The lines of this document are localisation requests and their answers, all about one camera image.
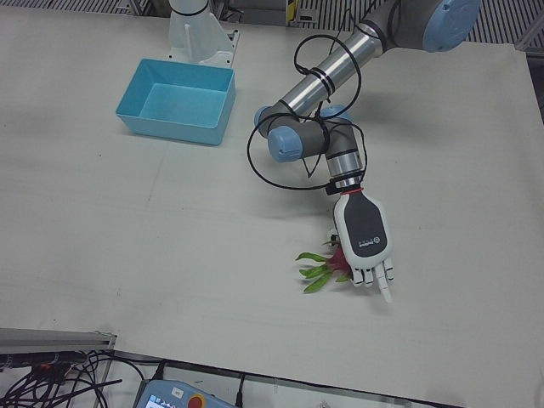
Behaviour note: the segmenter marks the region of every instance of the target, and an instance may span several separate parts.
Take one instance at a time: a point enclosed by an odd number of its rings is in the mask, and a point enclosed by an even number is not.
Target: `black cable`
[[[400,9],[401,7],[402,7],[402,0],[396,0],[395,4],[389,11],[389,16],[388,16],[388,40],[390,40],[391,43],[395,47],[399,46],[399,44],[397,44],[397,42],[395,41],[395,36],[397,35],[397,31],[399,30],[399,27],[400,27],[401,16],[402,16],[401,9]],[[397,11],[397,9],[399,10],[397,12],[397,26],[395,30],[393,31],[393,19],[394,19],[395,11]]]
[[[89,384],[89,386],[87,388],[83,388],[83,389],[77,390],[77,391],[75,391],[73,393],[69,393],[69,394],[66,394],[66,395],[62,395],[60,397],[56,397],[54,399],[53,398],[46,398],[45,401],[52,403],[52,404],[48,405],[49,408],[55,407],[55,406],[57,406],[59,404],[62,404],[67,399],[71,399],[71,398],[73,398],[75,396],[84,394],[84,393],[86,393],[88,391],[91,391],[91,390],[100,391],[100,389],[103,388],[103,387],[113,385],[113,384],[118,384],[118,383],[122,382],[122,380],[119,379],[119,380],[112,380],[112,381],[100,382],[98,384],[95,384],[95,383],[89,382],[87,380],[82,380],[81,378],[79,380],[68,378],[68,379],[66,379],[66,381],[68,381],[68,382],[69,381],[78,381],[78,382]],[[17,402],[36,402],[36,401],[34,399],[32,399],[32,398],[21,398]],[[13,404],[13,401],[11,399],[6,399],[3,403],[10,406],[10,405]]]
[[[236,403],[235,406],[242,408],[244,406],[244,398],[242,395],[242,388],[244,386],[244,381],[246,381],[246,373],[243,373],[240,377],[240,387],[238,387],[238,393],[236,394]]]
[[[268,121],[269,119],[273,119],[273,121],[275,121],[277,118],[279,117],[285,117],[285,116],[288,116],[288,117],[292,117],[294,118],[295,120],[297,121],[300,121],[300,120],[305,120],[305,121],[313,121],[313,122],[317,122],[321,129],[323,130],[323,147],[324,149],[321,149],[321,152],[320,154],[318,155],[318,158],[317,158],[317,161],[315,163],[315,166],[314,168],[312,169],[312,171],[309,171],[308,169],[308,166],[306,164],[306,161],[303,160],[303,164],[304,164],[304,167],[306,169],[306,173],[308,174],[308,177],[310,178],[314,172],[315,172],[315,169],[317,168],[317,165],[319,164],[320,162],[320,158],[321,156],[325,153],[326,149],[328,149],[328,144],[330,143],[330,136],[329,136],[329,130],[328,128],[326,127],[326,124],[327,123],[330,123],[330,120],[335,118],[335,117],[338,117],[340,115],[342,115],[344,112],[346,112],[347,110],[349,110],[353,104],[355,103],[355,101],[359,98],[359,94],[360,94],[360,90],[362,89],[362,74],[361,74],[361,71],[360,71],[360,68],[359,68],[359,64],[357,63],[357,59],[355,58],[355,56],[353,55],[353,53],[349,50],[349,48],[342,42],[338,39],[338,37],[333,37],[333,36],[330,36],[328,34],[317,34],[317,35],[313,35],[313,36],[309,36],[309,37],[306,37],[304,38],[297,46],[297,49],[295,50],[295,54],[293,56],[293,64],[295,65],[295,69],[297,70],[297,72],[299,72],[300,74],[303,74],[303,75],[308,75],[310,73],[313,73],[312,70],[309,70],[308,68],[305,68],[303,67],[302,65],[300,65],[298,63],[298,53],[300,52],[300,49],[302,48],[302,46],[309,42],[309,41],[312,41],[312,40],[315,40],[317,38],[324,38],[324,39],[329,39],[332,41],[332,43],[337,43],[340,47],[343,48],[343,50],[346,52],[346,54],[348,54],[349,58],[351,59],[353,65],[354,65],[354,68],[355,68],[355,72],[357,74],[357,88],[355,89],[355,93],[354,93],[354,96],[353,98],[350,100],[350,102],[348,103],[347,106],[345,106],[343,109],[341,109],[339,112],[337,112],[336,114],[334,115],[331,115],[331,116],[326,116],[326,117],[322,117],[320,116],[320,108],[322,106],[322,102],[319,104],[319,107],[318,107],[318,110],[316,111],[316,114],[315,116],[302,116],[302,115],[297,115],[297,114],[294,114],[294,113],[277,113],[277,114],[272,114],[272,115],[269,115],[267,117],[265,117],[263,120],[261,120],[256,126],[255,128],[252,130],[250,136],[249,136],[249,139],[247,141],[247,147],[246,147],[246,155],[247,155],[247,161],[249,162],[249,165],[250,167],[252,168],[253,172],[260,178],[262,179],[265,183],[267,184],[270,184],[274,187],[277,187],[279,189],[283,189],[283,190],[292,190],[292,191],[311,191],[311,190],[321,190],[321,189],[324,189],[328,183],[326,184],[319,184],[319,185],[314,185],[314,186],[309,186],[309,187],[295,187],[295,186],[288,186],[288,185],[283,185],[283,184],[279,184],[279,183],[275,183],[267,178],[265,178],[258,170],[257,168],[255,167],[255,164],[253,163],[253,160],[252,160],[252,157],[251,157],[251,144],[252,144],[252,141],[253,141],[253,137],[255,136],[255,133],[258,131],[258,129],[266,122]],[[269,122],[269,125],[268,125],[268,129],[270,128],[271,124],[273,123],[273,121],[270,121]]]
[[[164,379],[164,368],[167,366],[167,361],[163,360],[159,363],[155,370],[155,374],[153,374],[152,380],[163,380]]]

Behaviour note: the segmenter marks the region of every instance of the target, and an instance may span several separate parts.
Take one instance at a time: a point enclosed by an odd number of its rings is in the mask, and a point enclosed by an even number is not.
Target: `blue plastic bin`
[[[138,134],[219,145],[234,101],[230,68],[142,59],[116,114]]]

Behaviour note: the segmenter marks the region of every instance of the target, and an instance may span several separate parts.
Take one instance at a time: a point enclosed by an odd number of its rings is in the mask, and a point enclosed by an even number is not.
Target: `robotic hand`
[[[480,0],[388,0],[356,26],[354,35],[329,55],[275,105],[255,115],[259,132],[268,139],[269,152],[278,162],[293,162],[325,153],[331,174],[327,194],[340,193],[334,222],[352,282],[371,285],[374,275],[386,301],[391,302],[388,280],[392,241],[382,204],[363,194],[365,169],[343,107],[320,112],[324,122],[300,122],[321,101],[374,57],[392,48],[428,52],[449,51],[472,29]],[[324,135],[328,136],[323,143]]]

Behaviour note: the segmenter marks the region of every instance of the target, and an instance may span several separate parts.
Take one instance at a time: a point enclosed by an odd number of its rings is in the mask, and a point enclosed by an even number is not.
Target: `white tabletop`
[[[276,190],[247,165],[253,113],[299,79],[292,54],[308,32],[239,26],[235,106],[224,142],[205,147],[135,136],[115,115],[139,60],[167,56],[167,26],[0,8],[0,326],[114,332],[129,352],[453,405],[539,406],[544,133],[524,55],[464,43],[363,70],[350,113],[394,237],[387,305],[350,284],[303,295],[294,258],[322,251],[334,197]],[[261,138],[254,152],[272,179],[307,182]]]

